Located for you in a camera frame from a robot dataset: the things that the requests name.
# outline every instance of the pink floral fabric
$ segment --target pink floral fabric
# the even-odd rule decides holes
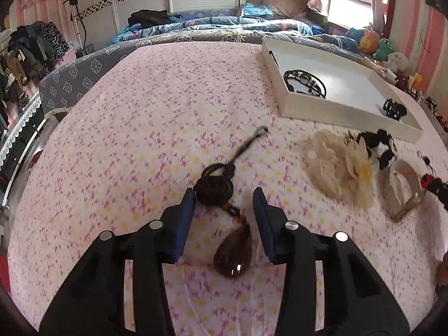
[[[425,133],[417,145],[398,141],[400,157],[448,179],[448,156],[423,110],[403,100]],[[213,270],[220,242],[238,224],[217,208],[197,203],[184,255],[164,265],[177,335],[273,335],[284,267],[269,264],[252,209],[263,187],[271,205],[313,232],[347,232],[364,252],[415,327],[433,303],[437,261],[448,246],[447,214],[428,194],[403,223],[375,204],[360,211],[325,197],[305,172],[311,136],[327,128],[279,117],[261,56],[250,44],[197,42],[137,49],[106,74],[60,124],[33,171],[19,205],[8,260],[12,297],[36,327],[56,291],[100,232],[138,230],[178,204],[205,166],[223,162],[260,125],[270,134],[236,161],[232,201],[252,228],[247,274],[225,279]],[[132,270],[126,268],[125,318],[134,328]],[[322,274],[318,315],[323,325]]]

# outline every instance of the green stuffed toy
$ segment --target green stuffed toy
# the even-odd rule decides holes
[[[373,55],[376,60],[385,62],[388,59],[389,54],[395,53],[395,47],[388,39],[380,39],[378,42],[379,48]]]

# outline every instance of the gray patterned fabric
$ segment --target gray patterned fabric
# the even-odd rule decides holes
[[[328,43],[319,43],[294,31],[262,32],[242,29],[233,30],[192,30],[169,32],[149,38],[142,38],[109,46],[85,57],[79,58],[48,74],[40,82],[42,109],[45,117],[58,112],[68,112],[98,80],[120,60],[137,48],[155,44],[183,41],[231,41],[261,44],[263,37],[270,37],[313,48],[357,61],[358,56]]]

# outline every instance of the white box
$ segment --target white box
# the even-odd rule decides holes
[[[373,70],[323,50],[270,38],[263,38],[262,54],[280,116],[362,131],[384,129],[394,138],[411,143],[422,136],[423,131],[409,110],[400,121],[386,116],[382,107],[388,98],[403,102]],[[283,75],[295,69],[319,77],[327,90],[326,99],[289,92]]]

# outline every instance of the brown teardrop pendant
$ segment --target brown teardrop pendant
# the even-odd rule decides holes
[[[224,239],[213,257],[214,268],[226,278],[237,278],[250,267],[252,234],[246,219],[243,221],[239,228]]]

